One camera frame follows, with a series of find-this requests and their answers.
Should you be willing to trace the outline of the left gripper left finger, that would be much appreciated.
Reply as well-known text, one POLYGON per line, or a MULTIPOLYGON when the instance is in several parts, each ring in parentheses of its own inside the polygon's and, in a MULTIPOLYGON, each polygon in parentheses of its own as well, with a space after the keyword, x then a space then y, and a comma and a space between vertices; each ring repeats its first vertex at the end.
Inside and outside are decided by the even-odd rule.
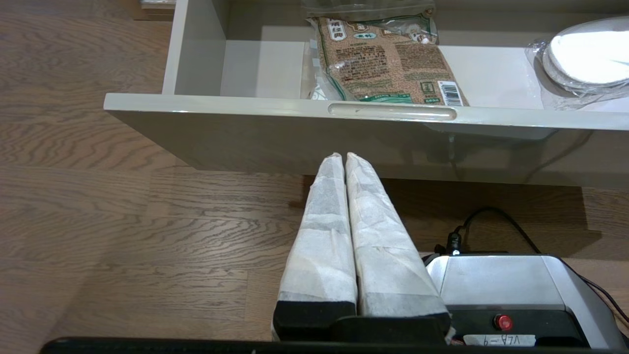
POLYGON ((358 290, 343 158, 323 159, 306 199, 273 312, 276 341, 327 341, 357 315, 358 290))

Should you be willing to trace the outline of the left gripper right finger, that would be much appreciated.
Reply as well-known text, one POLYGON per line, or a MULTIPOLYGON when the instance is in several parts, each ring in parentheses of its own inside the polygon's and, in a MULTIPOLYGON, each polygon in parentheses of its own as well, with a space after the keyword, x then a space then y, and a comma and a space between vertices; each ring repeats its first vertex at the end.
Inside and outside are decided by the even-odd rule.
POLYGON ((375 169, 349 152, 345 180, 359 313, 389 319, 431 317, 443 341, 450 343, 450 312, 375 169))

